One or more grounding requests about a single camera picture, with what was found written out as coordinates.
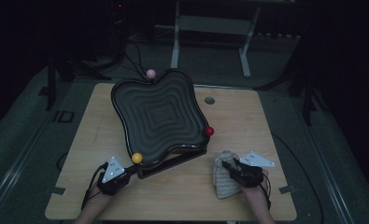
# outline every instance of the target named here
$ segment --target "wooden tabletop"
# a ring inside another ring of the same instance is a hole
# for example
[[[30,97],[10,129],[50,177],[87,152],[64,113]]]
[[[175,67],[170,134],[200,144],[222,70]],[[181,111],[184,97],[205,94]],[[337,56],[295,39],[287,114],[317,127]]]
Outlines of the wooden tabletop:
[[[75,219],[93,173],[111,157],[123,167],[132,165],[121,120],[110,100],[112,87],[102,83],[94,88],[56,183],[65,193],[51,195],[47,218]],[[294,220],[291,195],[278,190],[287,182],[257,92],[195,87],[195,95],[215,130],[207,153],[145,179],[133,175],[100,219],[254,220],[242,193],[219,200],[212,184],[214,159],[230,150],[239,157],[254,151],[275,163],[266,168],[272,186],[271,214],[275,220]],[[215,104],[208,105],[206,97],[214,98]]]

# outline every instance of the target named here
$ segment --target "yellow ball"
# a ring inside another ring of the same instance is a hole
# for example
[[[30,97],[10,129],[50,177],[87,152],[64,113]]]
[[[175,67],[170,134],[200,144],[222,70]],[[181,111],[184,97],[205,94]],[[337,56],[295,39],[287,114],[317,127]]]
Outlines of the yellow ball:
[[[141,161],[143,160],[143,156],[136,152],[135,154],[132,155],[132,162],[135,164],[139,164]]]

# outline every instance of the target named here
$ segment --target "gray fabric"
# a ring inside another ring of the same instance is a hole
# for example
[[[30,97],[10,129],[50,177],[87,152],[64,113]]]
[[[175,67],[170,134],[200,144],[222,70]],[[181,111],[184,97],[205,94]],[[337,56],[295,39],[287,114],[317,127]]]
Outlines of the gray fabric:
[[[213,167],[213,185],[216,187],[217,197],[224,199],[240,192],[240,185],[230,178],[230,173],[222,167],[222,161],[229,162],[233,167],[236,167],[234,158],[239,160],[239,157],[229,150],[224,150],[214,160]]]

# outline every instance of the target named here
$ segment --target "cable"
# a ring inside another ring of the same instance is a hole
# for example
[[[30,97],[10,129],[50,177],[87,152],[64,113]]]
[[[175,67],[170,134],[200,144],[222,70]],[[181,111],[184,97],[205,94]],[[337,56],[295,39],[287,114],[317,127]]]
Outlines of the cable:
[[[143,74],[146,74],[146,72],[144,71],[144,67],[143,67],[143,64],[141,63],[141,52],[140,52],[140,48],[138,47],[138,45],[135,43],[135,42],[133,42],[133,41],[128,41],[128,43],[129,44],[133,44],[133,45],[135,45],[135,47],[136,47],[136,49],[137,49],[137,54],[138,54],[138,63],[139,63],[139,65],[140,65],[140,68],[141,68],[141,70],[143,71]]]
[[[142,78],[144,78],[145,80],[148,80],[147,79],[147,77],[146,77],[146,75],[145,75],[145,73],[141,73],[139,70],[138,70],[138,68],[137,68],[137,66],[135,65],[135,63],[134,63],[134,61],[129,57],[129,55],[127,55],[126,53],[125,53],[125,57],[129,60],[129,62],[131,62],[131,64],[135,67],[135,71],[142,77]]]
[[[111,60],[111,62],[108,62],[108,63],[103,63],[103,64],[99,64],[99,65],[96,65],[96,66],[93,66],[92,68],[93,69],[96,69],[98,71],[100,70],[105,70],[105,69],[108,69],[108,68],[111,68],[113,67],[114,65],[120,63],[121,61],[123,60],[123,55],[118,55],[116,56],[115,58],[113,58]]]
[[[155,35],[154,37],[152,37],[153,39],[154,38],[158,38],[158,37],[161,37],[161,36],[164,36],[164,35],[168,35],[168,34],[170,34],[170,33],[174,33],[175,32],[175,27],[173,26],[173,27],[168,27],[168,31],[164,31],[164,32],[162,32],[162,33],[160,33],[160,34],[157,34],[157,35]],[[152,40],[149,40],[149,38],[144,38],[144,39],[135,39],[135,37],[137,37],[137,36],[140,36],[140,35],[143,35],[145,32],[140,32],[140,33],[137,33],[137,34],[134,34],[134,35],[131,35],[131,36],[129,36],[128,37],[128,40],[130,40],[130,41],[134,41],[134,42],[137,42],[137,43],[139,43],[139,42],[142,42],[142,43],[144,43],[144,42],[152,42]]]
[[[136,70],[134,70],[133,68],[130,68],[130,67],[126,67],[126,66],[123,66],[123,65],[121,65],[121,67],[124,68],[124,69],[131,70],[133,72],[137,72]]]
[[[81,210],[85,207],[85,204],[87,203],[87,201],[91,198],[93,198],[94,196],[98,195],[101,191],[99,191],[98,193],[96,193],[95,195],[93,195],[92,197],[89,197],[89,194],[91,192],[91,188],[93,185],[93,181],[96,178],[96,175],[99,173],[99,171],[101,171],[102,169],[106,169],[108,167],[108,162],[105,162],[103,165],[99,166],[97,168],[97,170],[94,172],[93,176],[92,176],[92,180],[91,183],[89,184],[88,189],[85,192],[85,196],[84,196],[84,200],[82,201],[82,206],[81,206]]]
[[[316,193],[316,189],[313,186],[312,182],[310,181],[309,175],[306,173],[304,166],[300,163],[300,160],[298,160],[298,158],[295,156],[295,154],[292,152],[291,148],[286,144],[285,141],[283,141],[279,136],[277,136],[275,133],[271,132],[271,134],[277,138],[284,146],[285,148],[290,152],[290,154],[295,158],[295,160],[297,161],[298,165],[301,167],[301,170],[303,171],[306,180],[309,183],[309,186],[312,188],[313,194],[315,195],[316,201],[318,202],[318,206],[319,206],[319,211],[320,211],[320,223],[324,222],[324,212],[323,212],[323,208],[321,206],[321,201],[320,198],[318,196],[318,194]]]
[[[108,5],[108,18],[109,18],[109,22],[110,22],[110,43],[109,43],[109,47],[108,47],[108,54],[111,54],[111,50],[112,50],[112,42],[114,41],[114,20],[112,18],[112,10],[111,10],[111,4],[109,4],[109,1],[106,0],[106,4]]]
[[[266,199],[266,203],[268,204],[268,209],[271,209],[271,201],[269,200],[269,197],[271,196],[271,182],[269,181],[268,176],[266,176],[265,174],[263,174],[263,176],[266,178],[266,183],[267,183],[267,187],[268,187],[268,192],[266,192],[266,189],[263,187],[263,184],[260,183],[259,186],[261,188],[261,190],[263,191],[263,194],[265,194],[265,199]]]

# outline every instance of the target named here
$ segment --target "black cable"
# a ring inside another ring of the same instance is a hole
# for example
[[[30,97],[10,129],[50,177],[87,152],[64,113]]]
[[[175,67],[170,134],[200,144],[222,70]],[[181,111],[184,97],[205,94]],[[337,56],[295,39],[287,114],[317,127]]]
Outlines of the black cable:
[[[99,192],[97,192],[97,193],[93,194],[93,196],[89,197],[89,199],[88,199],[88,200],[90,200],[90,199],[92,199],[92,198],[96,197],[96,196],[97,196],[97,195],[99,195],[101,192],[102,192],[102,191],[100,190]]]
[[[269,200],[269,197],[271,196],[271,182],[269,181],[268,176],[266,176],[265,174],[263,174],[263,176],[266,178],[266,181],[267,181],[266,187],[268,187],[268,192],[263,187],[263,183],[260,183],[259,186],[261,190],[263,191],[263,194],[265,195],[265,200],[266,200],[266,203],[268,204],[268,209],[271,209],[271,201]]]
[[[121,65],[121,68],[125,68],[125,69],[131,70],[131,71],[133,71],[133,72],[137,72],[136,70],[134,70],[134,69],[132,69],[132,68],[130,68],[130,67],[123,66],[123,65]]]
[[[109,47],[108,47],[108,50],[107,50],[107,54],[108,55],[111,55],[113,54],[111,51],[112,51],[112,45],[113,45],[113,42],[114,42],[114,29],[116,29],[116,25],[114,24],[114,20],[112,18],[112,15],[113,15],[113,9],[111,8],[111,5],[108,3],[108,1],[106,2],[107,5],[108,5],[108,18],[109,18],[109,21],[110,21],[110,35],[111,35],[111,38],[110,38],[110,43],[109,43]],[[103,63],[103,64],[99,64],[99,65],[96,65],[96,66],[93,66],[92,68],[95,69],[95,70],[105,70],[105,69],[108,69],[108,68],[111,68],[113,67],[114,65],[120,63],[122,60],[123,60],[123,54],[121,52],[115,52],[115,56],[112,57],[112,60],[108,63]]]
[[[133,42],[133,41],[130,41],[130,40],[129,40],[129,41],[128,41],[128,43],[135,45],[135,47],[136,47],[136,49],[137,49],[138,63],[139,63],[139,66],[140,66],[140,68],[141,68],[141,70],[142,70],[143,74],[145,75],[145,74],[146,74],[146,72],[144,71],[143,64],[141,63],[141,52],[140,52],[140,48],[139,48],[139,47],[138,47],[138,45],[137,45],[135,42]]]
[[[148,81],[147,76],[146,76],[144,73],[141,73],[140,71],[138,71],[137,66],[135,65],[134,61],[129,57],[129,55],[125,53],[125,57],[126,57],[126,58],[129,60],[129,62],[131,62],[131,63],[132,63],[132,65],[135,67],[136,72],[137,72],[137,73],[138,73],[142,78],[144,78],[146,81]]]
[[[62,161],[62,159],[65,157],[65,156],[67,156],[67,154],[68,154],[68,151],[66,151],[60,158],[59,158],[59,160],[57,160],[56,161],[56,167],[58,168],[58,171],[59,172],[61,172],[62,171],[62,167],[61,167],[61,165],[60,165],[60,163],[61,163],[61,161]]]
[[[93,181],[96,178],[97,174],[99,173],[100,170],[102,169],[106,169],[108,167],[108,162],[105,162],[103,165],[99,166],[97,168],[97,170],[94,172],[93,176],[92,176],[92,180],[91,183],[89,184],[88,189],[85,192],[85,196],[84,196],[84,200],[82,201],[82,206],[81,206],[81,210],[85,207],[85,204],[87,203],[87,201],[90,199],[89,194],[91,192],[91,188],[93,185]]]
[[[306,173],[304,166],[301,164],[300,160],[298,160],[298,158],[295,156],[295,154],[292,152],[291,148],[286,144],[285,141],[283,141],[279,136],[277,136],[275,133],[271,134],[277,138],[284,146],[285,148],[290,152],[290,154],[295,158],[295,160],[297,161],[298,165],[301,167],[301,170],[303,171],[306,180],[309,183],[309,186],[312,188],[313,194],[315,195],[316,201],[318,202],[318,206],[319,206],[319,211],[320,211],[320,223],[324,222],[324,212],[323,212],[323,207],[321,206],[321,201],[320,198],[318,196],[318,194],[316,193],[316,189],[313,186],[312,182],[310,181],[309,175]]]

